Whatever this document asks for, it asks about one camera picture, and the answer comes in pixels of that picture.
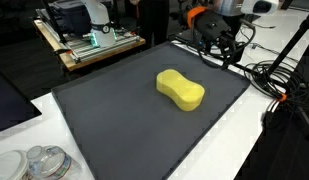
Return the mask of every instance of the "table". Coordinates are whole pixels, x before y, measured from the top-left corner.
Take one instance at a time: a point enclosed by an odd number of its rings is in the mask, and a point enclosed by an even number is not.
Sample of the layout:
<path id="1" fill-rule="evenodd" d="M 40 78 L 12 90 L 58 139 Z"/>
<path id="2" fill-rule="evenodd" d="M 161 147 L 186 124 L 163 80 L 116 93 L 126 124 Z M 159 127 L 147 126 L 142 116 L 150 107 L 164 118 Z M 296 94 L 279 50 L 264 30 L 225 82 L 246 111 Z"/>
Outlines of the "table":
<path id="1" fill-rule="evenodd" d="M 51 47 L 53 48 L 53 51 L 58 50 L 58 49 L 63 49 L 63 47 L 61 46 L 60 42 L 58 42 L 52 35 L 52 33 L 42 24 L 43 22 L 41 20 L 34 20 L 34 26 L 35 28 L 39 31 L 39 33 L 42 34 L 42 36 L 47 40 L 47 42 L 51 45 Z M 64 66 L 66 67 L 66 69 L 68 71 L 74 71 L 76 69 L 91 65 L 93 63 L 96 63 L 98 61 L 107 59 L 109 57 L 112 57 L 114 55 L 126 52 L 128 50 L 134 49 L 136 47 L 139 47 L 141 45 L 145 44 L 145 39 L 140 38 L 139 41 L 135 41 L 131 44 L 126 44 L 123 45 L 120 48 L 113 48 L 113 50 L 104 52 L 101 56 L 97 56 L 91 60 L 88 61 L 82 61 L 79 63 L 75 63 L 75 61 L 73 60 L 73 58 L 64 53 L 64 54 L 60 54 L 60 60 L 61 62 L 64 64 Z"/>
<path id="2" fill-rule="evenodd" d="M 306 12 L 287 10 L 262 17 L 255 23 L 268 26 L 276 25 L 277 28 L 257 28 L 257 35 L 253 42 L 280 51 L 306 16 Z M 300 59 L 308 44 L 309 31 L 289 56 Z M 276 55 L 262 49 L 252 50 L 248 46 L 240 63 L 246 65 L 268 58 L 275 59 L 275 57 Z M 230 66 L 229 69 L 240 74 L 243 73 L 233 66 Z M 249 87 L 169 179 L 234 179 L 262 132 L 261 119 L 271 101 L 271 98 L 264 96 L 255 88 Z M 43 115 L 1 132 L 0 154 L 14 149 L 28 150 L 35 145 L 58 145 L 83 166 L 84 172 L 81 179 L 93 179 L 51 93 L 32 102 L 42 111 Z"/>

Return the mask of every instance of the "cable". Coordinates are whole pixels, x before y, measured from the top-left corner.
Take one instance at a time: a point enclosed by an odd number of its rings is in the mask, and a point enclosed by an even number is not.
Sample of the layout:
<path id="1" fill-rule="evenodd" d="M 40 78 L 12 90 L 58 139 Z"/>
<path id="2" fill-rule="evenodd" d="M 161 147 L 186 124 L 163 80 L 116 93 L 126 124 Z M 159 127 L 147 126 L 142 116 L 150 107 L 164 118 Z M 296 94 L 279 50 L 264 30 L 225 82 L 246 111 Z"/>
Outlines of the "cable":
<path id="1" fill-rule="evenodd" d="M 210 68 L 213 68 L 213 69 L 220 69 L 220 68 L 222 68 L 221 66 L 217 66 L 217 65 L 211 64 L 210 62 L 208 62 L 208 60 L 206 60 L 206 59 L 203 58 L 202 53 L 201 53 L 201 50 L 200 50 L 200 47 L 199 47 L 198 42 L 197 42 L 197 40 L 196 40 L 196 35 L 195 35 L 195 31 L 194 31 L 194 22 L 195 22 L 195 17 L 194 17 L 193 20 L 192 20 L 191 33 L 192 33 L 193 43 L 194 43 L 194 45 L 196 46 L 196 50 L 197 50 L 197 52 L 198 52 L 198 55 L 199 55 L 201 61 L 202 61 L 205 65 L 207 65 L 208 67 L 210 67 Z"/>
<path id="2" fill-rule="evenodd" d="M 232 46 L 232 51 L 235 52 L 236 51 L 235 41 L 231 41 L 230 44 Z M 234 57 L 235 57 L 235 54 L 231 55 L 230 59 L 224 62 L 224 64 L 222 65 L 222 70 L 226 69 L 230 64 L 233 63 Z"/>
<path id="3" fill-rule="evenodd" d="M 260 44 L 258 44 L 258 43 L 251 43 L 251 45 L 253 45 L 253 47 L 255 46 L 255 47 L 259 47 L 259 48 L 261 48 L 261 49 L 263 49 L 263 50 L 266 50 L 266 51 L 269 51 L 269 52 L 271 52 L 271 53 L 273 53 L 273 54 L 276 54 L 276 55 L 279 55 L 280 53 L 279 52 L 277 52 L 277 51 L 275 51 L 275 50 L 272 50 L 272 49 L 268 49 L 268 48 L 265 48 L 265 47 L 263 47 L 262 45 L 260 45 Z M 294 58 L 291 58 L 291 57 L 289 57 L 289 56 L 286 56 L 286 58 L 287 59 L 290 59 L 290 60 L 292 60 L 292 61 L 294 61 L 295 63 L 299 63 L 299 61 L 298 60 L 296 60 L 296 59 L 294 59 Z M 301 68 L 301 74 L 303 75 L 304 74 L 304 66 L 303 65 L 300 65 L 299 66 L 300 68 Z"/>
<path id="4" fill-rule="evenodd" d="M 274 113 L 275 109 L 278 107 L 279 105 L 279 101 L 278 100 L 273 100 L 270 105 L 268 106 L 267 108 L 267 112 L 270 112 L 270 113 Z"/>
<path id="5" fill-rule="evenodd" d="M 261 26 L 261 25 L 258 25 L 258 24 L 254 24 L 252 23 L 254 26 L 257 26 L 257 27 L 260 27 L 260 28 L 264 28 L 264 29 L 274 29 L 276 28 L 276 26 Z"/>
<path id="6" fill-rule="evenodd" d="M 255 29 L 255 27 L 254 27 L 254 28 L 251 28 L 251 29 L 252 29 L 252 31 L 253 31 L 252 36 L 251 36 L 250 38 L 248 38 L 248 41 L 247 41 L 245 44 L 238 46 L 238 47 L 236 48 L 236 51 L 234 51 L 234 52 L 227 52 L 227 53 L 223 53 L 223 54 L 214 54 L 214 53 L 207 52 L 207 54 L 209 54 L 209 55 L 211 55 L 211 56 L 213 56 L 213 57 L 224 57 L 224 56 L 233 55 L 233 54 L 235 54 L 235 53 L 237 53 L 237 52 L 243 50 L 247 45 L 249 45 L 249 44 L 252 42 L 252 40 L 254 39 L 254 37 L 255 37 L 255 35 L 256 35 L 256 29 Z"/>
<path id="7" fill-rule="evenodd" d="M 252 66 L 252 71 L 249 72 L 250 77 L 248 77 L 247 71 L 244 71 L 244 75 L 261 93 L 276 99 L 291 111 L 295 109 L 293 108 L 295 106 L 309 110 L 309 83 L 305 81 L 302 74 L 298 71 L 291 71 L 286 67 L 279 66 L 272 74 L 272 77 L 270 77 L 267 70 L 272 63 L 273 61 L 269 60 L 257 64 L 248 64 L 246 67 Z M 289 64 L 282 64 L 294 69 Z M 286 92 L 282 92 L 278 89 L 273 80 L 274 78 L 279 79 L 282 83 L 282 88 L 284 88 Z"/>
<path id="8" fill-rule="evenodd" d="M 241 33 L 245 38 L 249 39 L 249 38 L 246 36 L 246 34 L 242 31 L 242 29 L 246 29 L 246 28 L 245 28 L 245 27 L 241 28 L 241 29 L 240 29 L 240 33 Z M 261 49 L 263 49 L 263 50 L 269 51 L 269 52 L 274 53 L 274 54 L 276 54 L 276 55 L 279 55 L 279 54 L 280 54 L 279 52 L 277 52 L 277 51 L 275 51 L 275 50 L 272 50 L 272 49 L 265 48 L 265 47 L 263 47 L 262 45 L 260 45 L 260 44 L 258 44 L 258 43 L 250 43 L 250 44 L 253 45 L 253 47 L 252 47 L 253 49 L 254 49 L 255 47 L 259 47 L 259 48 L 261 48 Z M 292 60 L 292 61 L 298 63 L 298 61 L 297 61 L 296 59 L 294 59 L 294 58 L 291 58 L 291 57 L 289 57 L 289 56 L 286 56 L 286 58 L 288 58 L 288 59 L 290 59 L 290 60 Z"/>
<path id="9" fill-rule="evenodd" d="M 171 42 L 172 44 L 175 44 L 175 45 L 178 45 L 178 44 L 182 44 L 182 45 L 186 45 L 186 48 L 191 50 L 191 51 L 194 51 L 196 52 L 197 49 L 194 48 L 194 47 L 191 47 L 192 44 L 190 44 L 189 42 Z"/>

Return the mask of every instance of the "white table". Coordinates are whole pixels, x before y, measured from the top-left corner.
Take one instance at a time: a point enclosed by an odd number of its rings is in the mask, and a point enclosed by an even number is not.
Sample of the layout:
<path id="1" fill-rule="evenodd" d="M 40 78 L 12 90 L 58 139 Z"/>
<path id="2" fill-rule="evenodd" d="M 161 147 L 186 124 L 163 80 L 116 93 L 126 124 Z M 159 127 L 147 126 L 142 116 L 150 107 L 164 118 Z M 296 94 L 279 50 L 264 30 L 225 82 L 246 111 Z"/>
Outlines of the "white table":
<path id="1" fill-rule="evenodd" d="M 277 11 L 273 15 L 262 17 L 255 23 L 267 26 L 276 25 L 277 28 L 257 28 L 257 35 L 253 42 L 281 51 L 298 30 L 299 24 L 307 14 L 288 10 Z M 309 31 L 289 56 L 300 59 L 308 44 Z M 272 53 L 262 49 L 252 50 L 248 46 L 240 63 L 246 65 L 275 58 L 276 55 Z M 232 66 L 229 69 L 242 73 Z M 249 87 L 169 179 L 233 179 L 262 132 L 262 114 L 271 101 L 272 99 L 265 97 L 253 87 Z M 27 151 L 36 145 L 57 145 L 82 165 L 83 174 L 80 179 L 94 179 L 51 93 L 32 102 L 43 115 L 1 132 L 0 154 L 15 149 Z"/>

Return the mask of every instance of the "yellow sponge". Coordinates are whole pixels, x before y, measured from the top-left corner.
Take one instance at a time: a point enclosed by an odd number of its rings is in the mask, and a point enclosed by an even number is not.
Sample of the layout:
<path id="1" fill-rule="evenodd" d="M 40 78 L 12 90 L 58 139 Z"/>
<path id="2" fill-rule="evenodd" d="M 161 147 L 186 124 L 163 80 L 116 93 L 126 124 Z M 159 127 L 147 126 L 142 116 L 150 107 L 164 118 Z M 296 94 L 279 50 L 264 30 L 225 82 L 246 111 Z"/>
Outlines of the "yellow sponge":
<path id="1" fill-rule="evenodd" d="M 205 89 L 173 69 L 167 69 L 156 77 L 156 88 L 170 97 L 183 111 L 193 111 L 203 99 Z"/>

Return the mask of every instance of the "orange part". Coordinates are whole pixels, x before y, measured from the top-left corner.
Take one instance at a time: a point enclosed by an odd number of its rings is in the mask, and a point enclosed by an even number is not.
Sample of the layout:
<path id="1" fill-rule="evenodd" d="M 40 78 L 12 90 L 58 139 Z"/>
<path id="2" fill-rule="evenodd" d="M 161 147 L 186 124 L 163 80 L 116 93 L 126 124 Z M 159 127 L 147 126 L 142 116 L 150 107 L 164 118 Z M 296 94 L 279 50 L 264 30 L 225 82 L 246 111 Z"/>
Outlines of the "orange part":
<path id="1" fill-rule="evenodd" d="M 72 54 L 72 51 L 71 50 L 66 51 L 66 54 Z"/>
<path id="2" fill-rule="evenodd" d="M 281 94 L 282 95 L 282 97 L 281 97 L 281 99 L 279 99 L 278 101 L 279 102 L 284 102 L 284 101 L 286 101 L 286 99 L 287 99 L 287 95 L 286 94 Z"/>
<path id="3" fill-rule="evenodd" d="M 192 28 L 192 20 L 193 18 L 200 14 L 201 12 L 204 12 L 207 10 L 207 7 L 204 7 L 204 6 L 198 6 L 198 7 L 195 7 L 193 9 L 191 9 L 188 13 L 187 13 L 187 24 L 188 24 L 188 27 Z"/>

